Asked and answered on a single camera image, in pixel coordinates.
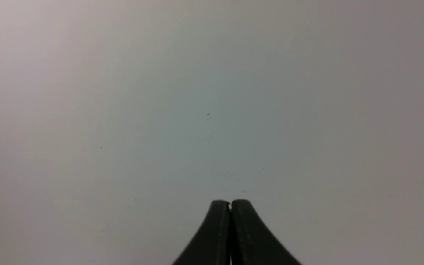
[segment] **gray background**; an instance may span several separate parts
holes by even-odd
[[[0,0],[1,265],[169,264],[217,198],[424,264],[424,1]]]

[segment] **white wall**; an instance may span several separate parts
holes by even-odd
[[[0,0],[0,265],[169,264],[234,198],[424,264],[424,1]]]

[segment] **black plastic finger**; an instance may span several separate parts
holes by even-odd
[[[264,225],[248,200],[235,200],[231,208],[232,265],[299,265]]]
[[[229,265],[229,203],[212,201],[202,225],[173,265]]]

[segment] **white surface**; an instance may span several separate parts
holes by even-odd
[[[424,264],[424,1],[0,0],[0,265],[169,264],[217,198]]]

